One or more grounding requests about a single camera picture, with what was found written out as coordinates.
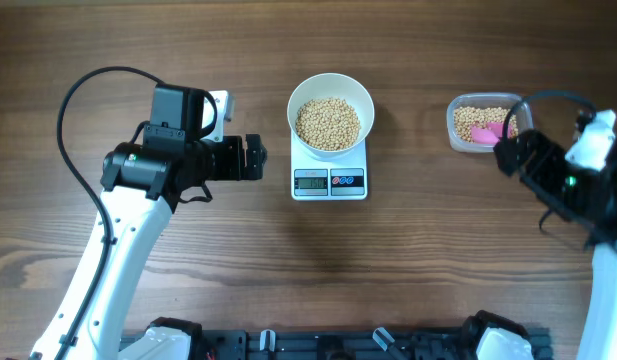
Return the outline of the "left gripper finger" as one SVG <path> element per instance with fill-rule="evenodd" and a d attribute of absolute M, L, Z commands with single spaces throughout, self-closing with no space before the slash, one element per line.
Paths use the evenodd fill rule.
<path fill-rule="evenodd" d="M 245 180 L 257 181 L 264 176 L 264 166 L 267 161 L 267 151 L 265 149 L 247 150 Z"/>
<path fill-rule="evenodd" d="M 245 160 L 247 166 L 264 166 L 268 153 L 259 134 L 247 134 L 245 136 L 246 149 Z"/>

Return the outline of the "pink plastic scoop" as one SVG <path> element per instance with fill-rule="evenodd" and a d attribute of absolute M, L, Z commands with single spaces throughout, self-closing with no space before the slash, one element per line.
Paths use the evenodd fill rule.
<path fill-rule="evenodd" d="M 502 123 L 491 122 L 487 123 L 485 128 L 478 126 L 470 128 L 471 139 L 476 144 L 495 145 L 503 138 L 503 134 Z"/>

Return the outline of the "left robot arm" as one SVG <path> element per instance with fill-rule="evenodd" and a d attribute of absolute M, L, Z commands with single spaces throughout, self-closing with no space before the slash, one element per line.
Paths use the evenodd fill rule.
<path fill-rule="evenodd" d="M 259 180 L 267 153 L 257 134 L 227 136 L 226 90 L 159 84 L 148 122 L 103 162 L 96 221 L 69 288 L 30 353 L 33 359 L 204 359 L 200 324 L 159 318 L 128 347 L 124 321 L 139 278 L 183 192 L 210 181 Z"/>

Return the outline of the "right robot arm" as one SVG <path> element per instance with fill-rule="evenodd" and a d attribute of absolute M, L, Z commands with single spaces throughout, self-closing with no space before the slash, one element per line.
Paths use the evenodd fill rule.
<path fill-rule="evenodd" d="M 535 129 L 495 148 L 504 174 L 519 174 L 550 212 L 589 233 L 593 284 L 580 359 L 617 359 L 616 119 L 611 110 L 581 116 L 569 150 Z"/>

